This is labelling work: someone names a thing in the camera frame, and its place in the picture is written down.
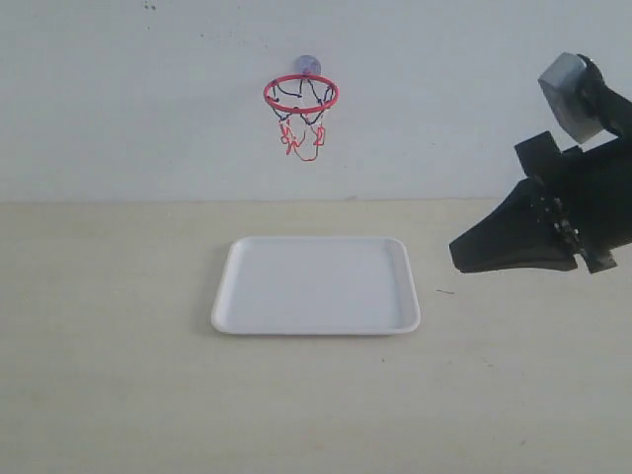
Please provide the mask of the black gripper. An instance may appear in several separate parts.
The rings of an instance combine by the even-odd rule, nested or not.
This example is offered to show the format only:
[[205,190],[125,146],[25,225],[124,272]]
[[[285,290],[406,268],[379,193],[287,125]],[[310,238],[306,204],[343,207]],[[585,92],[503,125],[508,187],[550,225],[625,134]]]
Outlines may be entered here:
[[527,179],[449,244],[454,266],[569,272],[579,255],[591,273],[614,268],[612,251],[631,243],[631,140],[562,150],[546,131],[514,149]]

